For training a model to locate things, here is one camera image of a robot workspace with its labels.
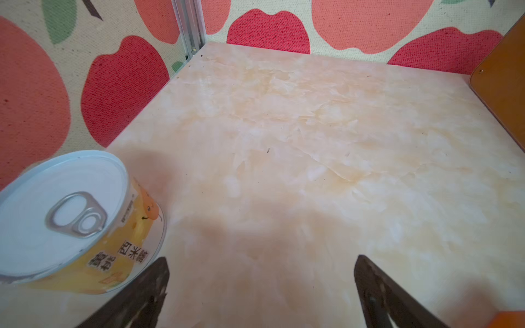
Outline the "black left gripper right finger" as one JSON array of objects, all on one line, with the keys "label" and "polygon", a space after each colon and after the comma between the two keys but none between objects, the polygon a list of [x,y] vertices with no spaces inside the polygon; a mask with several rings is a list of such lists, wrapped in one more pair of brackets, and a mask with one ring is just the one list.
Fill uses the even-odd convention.
[{"label": "black left gripper right finger", "polygon": [[446,327],[370,258],[359,255],[354,279],[367,327]]}]

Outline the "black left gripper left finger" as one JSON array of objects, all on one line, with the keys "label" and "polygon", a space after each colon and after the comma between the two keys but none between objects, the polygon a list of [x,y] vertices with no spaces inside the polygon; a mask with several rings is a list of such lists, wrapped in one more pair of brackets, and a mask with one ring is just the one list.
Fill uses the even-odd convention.
[{"label": "black left gripper left finger", "polygon": [[156,327],[167,296],[170,271],[157,258],[79,327]]}]

